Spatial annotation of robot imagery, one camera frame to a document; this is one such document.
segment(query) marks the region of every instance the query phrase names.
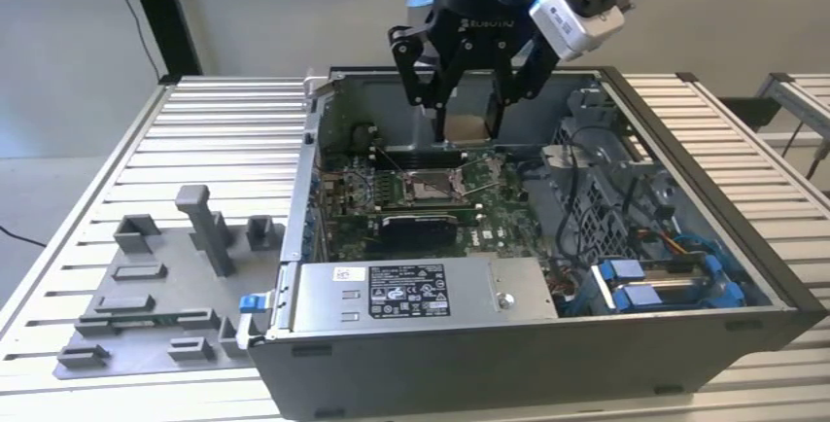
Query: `warning label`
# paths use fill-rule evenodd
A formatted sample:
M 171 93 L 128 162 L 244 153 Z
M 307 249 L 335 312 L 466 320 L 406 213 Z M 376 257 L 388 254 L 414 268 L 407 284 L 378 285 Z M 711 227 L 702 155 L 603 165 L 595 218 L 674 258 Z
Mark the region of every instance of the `warning label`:
M 443 264 L 370 266 L 368 290 L 368 312 L 372 318 L 450 315 Z

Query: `blue latch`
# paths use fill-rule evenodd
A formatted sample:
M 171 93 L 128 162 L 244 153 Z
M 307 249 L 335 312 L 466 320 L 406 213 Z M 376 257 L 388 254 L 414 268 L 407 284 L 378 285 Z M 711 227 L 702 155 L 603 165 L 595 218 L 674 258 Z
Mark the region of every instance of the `blue latch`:
M 743 291 L 741 286 L 729 281 L 723 285 L 723 290 L 719 295 L 705 300 L 705 304 L 714 308 L 737 308 L 746 304 Z
M 614 291 L 613 298 L 621 312 L 627 312 L 629 309 L 643 310 L 663 304 L 658 292 L 654 290 L 654 287 L 647 284 L 619 288 Z
M 263 294 L 248 294 L 239 299 L 240 313 L 262 313 L 267 308 L 267 299 Z
M 637 260 L 606 260 L 599 265 L 599 271 L 606 281 L 611 279 L 634 281 L 646 277 L 643 267 Z

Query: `metal slat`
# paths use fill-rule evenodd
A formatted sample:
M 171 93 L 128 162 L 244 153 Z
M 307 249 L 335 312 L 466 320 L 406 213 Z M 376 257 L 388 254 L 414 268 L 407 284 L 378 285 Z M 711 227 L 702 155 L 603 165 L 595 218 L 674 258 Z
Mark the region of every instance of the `metal slat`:
M 669 130 L 709 130 L 729 128 L 721 119 L 663 119 Z
M 791 221 L 791 220 L 819 220 L 821 214 L 814 208 L 793 211 L 751 211 L 743 214 L 750 221 Z
M 641 143 L 634 148 L 642 157 L 647 155 Z M 755 156 L 757 152 L 745 142 L 683 143 L 683 148 L 693 157 L 703 156 Z
M 298 137 L 211 137 L 211 138 L 151 138 L 139 145 L 138 153 L 196 152 L 208 150 L 270 150 L 299 149 Z
M 127 167 L 220 166 L 220 165 L 296 166 L 298 152 L 290 150 L 235 153 L 147 153 L 135 155 Z
M 743 139 L 733 130 L 678 130 L 673 132 L 683 145 L 689 143 L 741 142 Z
M 244 218 L 254 215 L 287 216 L 291 201 L 287 198 L 220 199 L 211 200 L 210 209 L 220 211 L 226 218 Z M 94 212 L 95 221 L 119 221 L 124 215 L 152 213 L 158 220 L 184 220 L 171 201 L 124 201 L 107 203 Z
M 286 90 L 284 88 L 271 87 L 238 87 L 228 91 L 214 91 L 192 89 L 176 91 L 167 100 L 167 103 L 178 101 L 231 101 L 244 102 L 248 100 L 290 100 L 303 101 L 304 92 L 300 90 Z
M 813 96 L 830 96 L 830 87 L 803 87 Z
M 781 242 L 770 243 L 773 249 L 785 262 L 793 261 L 830 261 L 827 241 Z
M 761 236 L 767 240 L 814 237 L 830 242 L 830 223 L 826 220 L 791 223 L 755 223 L 754 226 Z
M 160 125 L 147 132 L 150 138 L 200 137 L 200 136 L 296 136 L 302 135 L 303 119 L 286 120 L 280 125 Z
M 174 200 L 182 184 L 128 184 L 115 186 L 107 201 Z M 291 182 L 218 182 L 210 184 L 210 199 L 291 197 Z
M 154 167 L 124 169 L 118 182 L 120 184 L 188 183 L 240 181 L 294 181 L 292 167 Z
M 627 82 L 638 89 L 647 88 L 678 88 L 683 85 L 683 82 L 675 76 L 665 76 L 663 78 L 631 78 L 634 76 L 626 75 Z
M 731 169 L 745 171 L 750 169 L 773 169 L 771 165 L 763 158 L 753 156 L 733 157 L 697 157 L 695 160 L 701 167 L 710 170 Z
M 658 108 L 655 114 L 661 119 L 717 118 L 717 114 L 709 108 Z
M 806 75 L 794 75 L 793 77 L 802 87 L 830 87 L 830 79 L 827 78 L 814 78 Z
M 673 87 L 643 87 L 641 88 L 639 95 L 645 98 L 662 96 L 677 98 L 681 96 L 695 96 L 695 93 L 681 83 L 679 86 Z
M 727 186 L 758 186 L 769 184 L 783 184 L 786 179 L 774 170 L 746 170 L 746 171 L 727 171 L 727 170 L 710 170 L 707 171 L 710 177 L 722 187 Z
M 162 114 L 156 119 L 158 125 L 182 124 L 228 124 L 228 123 L 279 123 L 282 121 L 298 121 L 304 119 L 302 113 L 182 113 Z
M 170 113 L 227 113 L 227 112 L 262 112 L 262 111 L 290 111 L 292 114 L 302 111 L 304 103 L 302 101 L 246 101 L 246 102 L 178 102 L 166 104 L 162 108 L 163 114 Z
M 830 285 L 830 263 L 789 263 L 787 266 L 790 266 L 793 272 L 797 274 L 805 284 L 809 284 L 814 287 L 823 287 Z

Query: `green circuit board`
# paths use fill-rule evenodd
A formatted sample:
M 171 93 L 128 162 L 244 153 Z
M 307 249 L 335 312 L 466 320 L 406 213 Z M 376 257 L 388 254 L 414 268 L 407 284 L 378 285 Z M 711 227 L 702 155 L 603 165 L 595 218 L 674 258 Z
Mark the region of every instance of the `green circuit board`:
M 368 160 L 344 159 L 324 186 L 328 260 L 550 257 L 515 164 L 506 159 L 493 150 L 473 151 L 457 167 L 412 171 L 378 170 Z M 453 217 L 455 242 L 411 251 L 388 248 L 382 224 L 407 216 Z

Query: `black cable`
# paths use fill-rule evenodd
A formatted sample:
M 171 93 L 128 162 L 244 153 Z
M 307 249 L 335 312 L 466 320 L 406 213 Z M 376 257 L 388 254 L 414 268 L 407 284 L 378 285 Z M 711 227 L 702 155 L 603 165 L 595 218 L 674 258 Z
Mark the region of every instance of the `black cable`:
M 625 192 L 625 198 L 622 199 L 622 214 L 627 216 L 627 208 L 631 205 L 631 201 L 634 200 L 634 193 L 637 192 L 637 184 L 639 183 L 639 179 L 635 177 L 631 179 L 631 184 L 627 186 L 627 191 Z
M 14 239 L 22 240 L 23 242 L 28 242 L 32 245 L 36 245 L 38 247 L 46 247 L 47 244 L 44 244 L 43 242 L 38 242 L 34 239 L 30 239 L 28 237 L 23 237 L 22 235 L 16 235 L 14 232 L 11 232 L 8 229 L 5 229 L 3 226 L 0 226 L 0 232 L 3 232 L 5 235 L 8 235 L 9 237 L 12 237 Z
M 577 154 L 574 152 L 574 146 L 571 146 L 571 189 L 569 193 L 569 205 L 566 207 L 566 212 L 562 216 L 562 221 L 559 222 L 559 226 L 557 227 L 555 241 L 557 241 L 557 249 L 559 250 L 559 253 L 563 256 L 566 256 L 566 258 L 569 258 L 571 262 L 575 264 L 579 263 L 579 258 L 577 255 L 573 255 L 566 251 L 565 245 L 562 244 L 562 234 L 566 231 L 566 226 L 569 225 L 569 219 L 574 215 L 574 210 L 577 208 L 578 188 L 579 188 L 579 166 L 577 163 Z
M 793 132 L 793 136 L 790 137 L 790 140 L 787 141 L 787 144 L 783 147 L 783 152 L 781 152 L 781 157 L 786 158 L 787 157 L 787 152 L 790 151 L 790 147 L 793 146 L 793 142 L 795 142 L 795 137 L 798 137 L 799 132 L 802 131 L 802 127 L 805 126 L 805 123 L 799 123 L 798 126 L 795 127 L 795 131 Z
M 589 206 L 587 209 L 582 212 L 582 215 L 579 216 L 579 220 L 577 221 L 577 229 L 579 229 L 577 231 L 577 256 L 578 257 L 587 254 L 590 250 L 594 248 L 594 245 L 591 244 L 587 246 L 585 250 L 582 250 L 582 239 L 585 238 L 585 229 L 582 228 L 582 225 L 585 224 L 586 215 L 594 210 L 594 208 L 595 208 L 594 206 Z
M 623 142 L 623 141 L 622 141 L 622 139 L 621 139 L 621 136 L 619 136 L 619 135 L 618 135 L 618 134 L 617 134 L 617 133 L 615 133 L 615 132 L 614 132 L 614 131 L 609 128 L 609 127 L 606 127 L 606 126 L 603 126 L 603 125 L 586 125 L 585 127 L 581 127 L 581 128 L 577 130 L 577 132 L 574 132 L 574 135 L 571 135 L 571 138 L 569 139 L 569 142 L 566 142 L 566 145 L 579 147 L 579 148 L 582 148 L 582 150 L 583 150 L 586 153 L 590 153 L 590 152 L 587 151 L 587 148 L 585 148 L 585 146 L 583 146 L 583 145 L 581 145 L 579 143 L 577 143 L 577 142 L 574 141 L 574 139 L 575 139 L 575 137 L 578 136 L 578 134 L 579 134 L 583 130 L 587 130 L 587 129 L 594 129 L 594 130 L 605 130 L 606 132 L 610 132 L 610 133 L 611 133 L 611 134 L 613 134 L 613 135 L 618 138 L 618 140 L 621 141 L 621 143 Z M 614 183 L 614 180 L 613 180 L 613 178 L 611 178 L 611 175 L 609 175 L 609 177 L 606 177 L 606 180 L 609 181 L 609 185 L 610 185 L 610 186 L 611 186 L 611 188 L 615 190 L 615 192 L 617 192 L 617 193 L 619 193 L 619 194 L 621 194 L 621 196 L 625 196 L 626 192 L 623 191 L 623 189 L 621 188 L 621 186 L 618 186 L 618 185 Z M 645 206 L 643 206 L 639 202 L 637 202 L 637 200 L 631 199 L 631 200 L 629 201 L 629 204 L 630 204 L 634 208 L 637 208 L 637 210 L 638 210 L 638 211 L 639 211 L 643 215 L 646 215 L 646 218 L 649 218 L 649 219 L 653 219 L 653 218 L 654 218 L 654 213 L 651 213 L 651 212 L 650 212 L 650 210 L 649 210 L 649 209 L 646 209 L 646 207 L 645 207 Z
M 809 166 L 807 180 L 810 180 L 815 175 L 815 169 L 818 169 L 818 164 L 821 164 L 821 159 L 814 159 L 813 164 Z
M 130 4 L 130 0 L 124 0 L 124 3 L 127 4 L 127 9 L 130 9 L 130 13 L 132 14 L 132 19 L 135 20 L 135 29 L 139 32 L 139 40 L 142 40 L 142 48 L 144 49 L 147 60 L 150 60 L 151 65 L 154 66 L 154 71 L 156 72 L 156 81 L 159 81 L 162 79 L 162 74 L 159 73 L 159 67 L 156 66 L 154 57 L 151 56 L 151 50 L 147 48 L 147 40 L 144 39 L 144 32 L 142 31 L 142 22 L 139 21 L 139 16 L 135 13 L 135 9 L 132 9 L 132 4 Z

